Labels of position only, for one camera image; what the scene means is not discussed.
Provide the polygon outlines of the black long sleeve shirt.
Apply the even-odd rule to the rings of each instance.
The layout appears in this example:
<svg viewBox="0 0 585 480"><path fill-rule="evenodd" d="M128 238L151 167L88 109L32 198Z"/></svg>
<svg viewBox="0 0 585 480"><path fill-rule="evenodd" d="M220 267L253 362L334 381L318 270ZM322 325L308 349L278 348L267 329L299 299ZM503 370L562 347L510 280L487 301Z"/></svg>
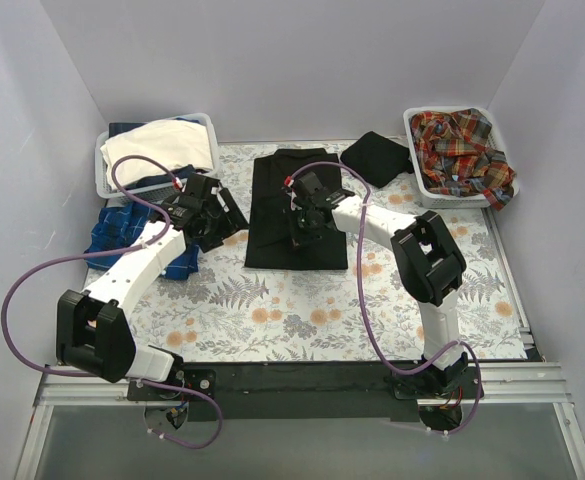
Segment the black long sleeve shirt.
<svg viewBox="0 0 585 480"><path fill-rule="evenodd" d="M245 266L256 269L321 271L348 268L346 235L328 230L320 241L295 249L287 212L290 198L284 180L315 162L338 162L323 148L278 149L254 161L249 238Z"/></svg>

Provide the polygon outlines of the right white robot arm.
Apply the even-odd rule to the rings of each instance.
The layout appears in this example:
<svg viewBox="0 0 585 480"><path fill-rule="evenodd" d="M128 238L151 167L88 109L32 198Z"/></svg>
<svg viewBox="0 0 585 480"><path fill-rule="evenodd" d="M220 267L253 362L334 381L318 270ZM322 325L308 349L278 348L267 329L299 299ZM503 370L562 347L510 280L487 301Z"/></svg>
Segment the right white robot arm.
<svg viewBox="0 0 585 480"><path fill-rule="evenodd" d="M414 367L389 367L394 383L410 393L451 395L468 367L457 314L466 262L441 216L431 210L414 216L375 206L370 190L359 196L330 189L312 171L287 178L284 190L290 197L294 246L334 230L357 236L358 266L365 240L393 253L401 285L418 304L424 334L422 357Z"/></svg>

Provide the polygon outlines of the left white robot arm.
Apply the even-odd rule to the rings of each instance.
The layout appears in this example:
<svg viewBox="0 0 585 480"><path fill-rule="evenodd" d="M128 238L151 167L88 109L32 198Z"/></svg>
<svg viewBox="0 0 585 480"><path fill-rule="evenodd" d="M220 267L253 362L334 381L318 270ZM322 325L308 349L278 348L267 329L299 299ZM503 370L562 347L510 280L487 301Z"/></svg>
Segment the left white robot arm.
<svg viewBox="0 0 585 480"><path fill-rule="evenodd" d="M111 383L125 378L150 380L165 400L177 398L185 386L173 367L176 356L141 345L128 318L146 290L188 248L205 253L248 227L221 181L192 174L182 190L167 197L125 253L99 279L79 293L68 290L57 305L56 356L69 366Z"/></svg>

